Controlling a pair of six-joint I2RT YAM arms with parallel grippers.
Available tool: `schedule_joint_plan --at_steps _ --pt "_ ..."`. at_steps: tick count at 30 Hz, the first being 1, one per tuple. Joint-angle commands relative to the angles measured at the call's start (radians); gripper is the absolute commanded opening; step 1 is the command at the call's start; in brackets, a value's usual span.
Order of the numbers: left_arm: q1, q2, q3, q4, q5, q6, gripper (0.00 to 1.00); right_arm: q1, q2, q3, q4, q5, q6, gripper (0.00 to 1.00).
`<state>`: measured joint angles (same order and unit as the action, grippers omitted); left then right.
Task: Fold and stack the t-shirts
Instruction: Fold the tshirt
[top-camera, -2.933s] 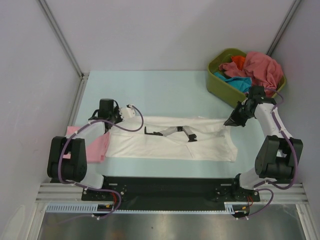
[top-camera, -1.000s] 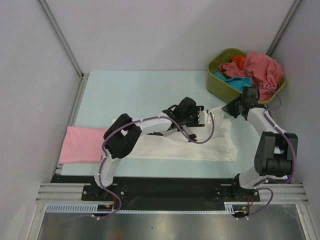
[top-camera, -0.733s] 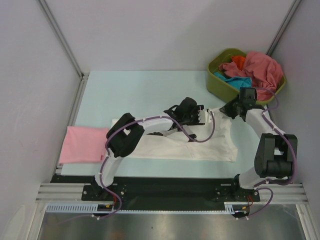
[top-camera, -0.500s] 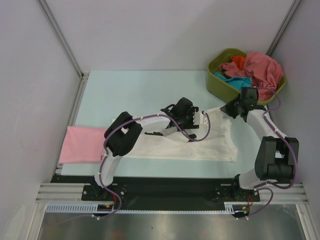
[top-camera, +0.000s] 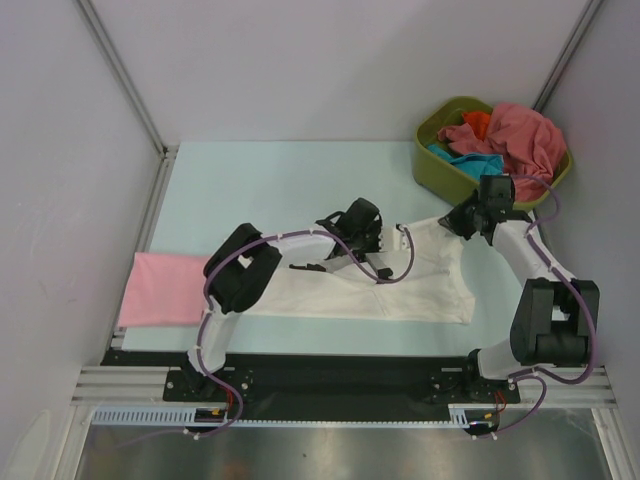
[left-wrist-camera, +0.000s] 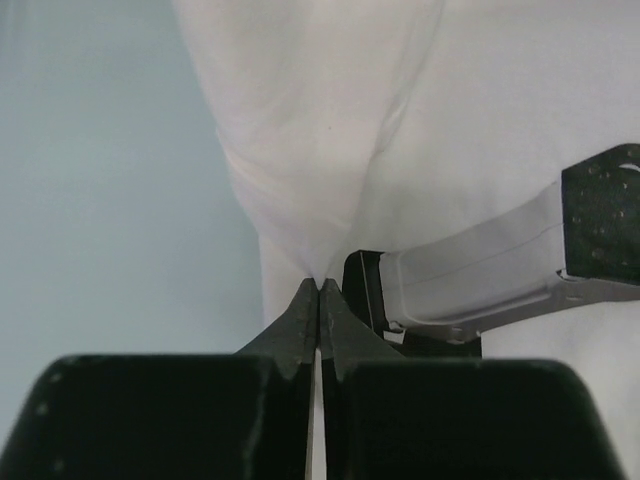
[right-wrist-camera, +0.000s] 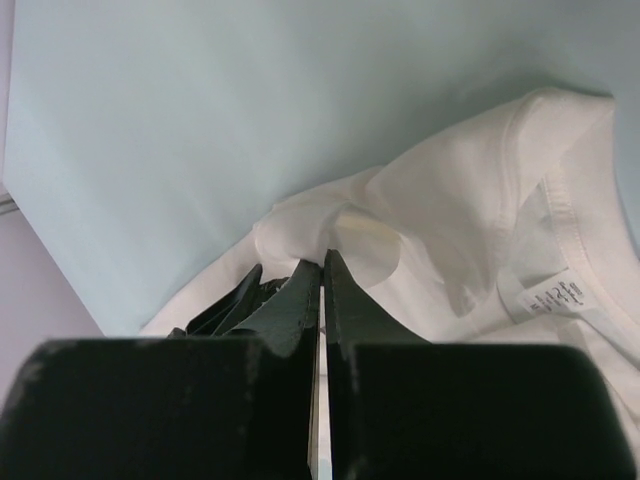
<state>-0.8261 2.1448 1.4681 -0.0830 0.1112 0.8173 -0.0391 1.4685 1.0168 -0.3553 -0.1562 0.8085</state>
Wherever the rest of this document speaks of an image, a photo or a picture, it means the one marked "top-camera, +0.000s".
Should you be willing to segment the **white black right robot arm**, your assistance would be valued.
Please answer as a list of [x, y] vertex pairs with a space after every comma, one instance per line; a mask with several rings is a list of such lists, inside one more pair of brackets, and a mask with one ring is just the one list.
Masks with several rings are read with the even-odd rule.
[[484, 175], [473, 193], [438, 221], [465, 240], [482, 236], [522, 285], [507, 339], [469, 355], [474, 368], [461, 376], [461, 388], [473, 401], [486, 400], [497, 381], [529, 376], [579, 385], [597, 363], [599, 288], [561, 265], [542, 243], [539, 221], [516, 208], [515, 196], [512, 177]]

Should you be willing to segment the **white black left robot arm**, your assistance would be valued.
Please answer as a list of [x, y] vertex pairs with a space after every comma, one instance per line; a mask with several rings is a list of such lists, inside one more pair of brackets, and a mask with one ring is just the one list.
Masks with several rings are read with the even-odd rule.
[[264, 236], [250, 223], [238, 226], [203, 269], [205, 308], [195, 346], [181, 371], [196, 398], [214, 397], [239, 314], [254, 306], [276, 271], [332, 273], [359, 265], [380, 251], [382, 217], [364, 198], [298, 232]]

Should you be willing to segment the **white t shirt with print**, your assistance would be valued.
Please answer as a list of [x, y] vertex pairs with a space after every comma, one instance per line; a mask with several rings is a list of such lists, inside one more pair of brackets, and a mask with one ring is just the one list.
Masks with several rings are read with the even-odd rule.
[[435, 217], [408, 225], [414, 242], [397, 232], [403, 246], [380, 255], [398, 283], [377, 284], [350, 258], [331, 261], [325, 272], [282, 267], [276, 270], [259, 301], [246, 311], [253, 316], [376, 319], [468, 324], [475, 297], [462, 271], [463, 245]]

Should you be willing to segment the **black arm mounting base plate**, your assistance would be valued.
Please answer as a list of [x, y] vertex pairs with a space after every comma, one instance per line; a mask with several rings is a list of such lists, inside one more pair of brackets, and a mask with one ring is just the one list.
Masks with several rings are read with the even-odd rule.
[[451, 404], [516, 405], [517, 388], [479, 376], [468, 357], [382, 357], [236, 353], [206, 377], [184, 353], [110, 350], [114, 367], [167, 367], [173, 403], [230, 403], [244, 421], [439, 421]]

